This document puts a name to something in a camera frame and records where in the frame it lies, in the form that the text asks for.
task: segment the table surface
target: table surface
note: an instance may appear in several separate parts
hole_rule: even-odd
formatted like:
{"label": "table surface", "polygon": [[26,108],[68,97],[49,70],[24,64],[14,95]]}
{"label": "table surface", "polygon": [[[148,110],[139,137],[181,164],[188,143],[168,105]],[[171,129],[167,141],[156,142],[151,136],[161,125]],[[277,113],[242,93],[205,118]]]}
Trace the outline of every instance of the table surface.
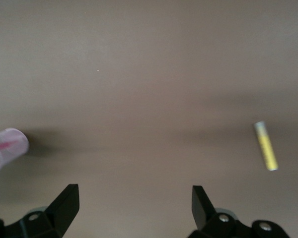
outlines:
{"label": "table surface", "polygon": [[7,224],[78,183],[65,237],[185,238],[202,185],[298,237],[298,1],[0,1],[7,127],[31,145],[0,171]]}

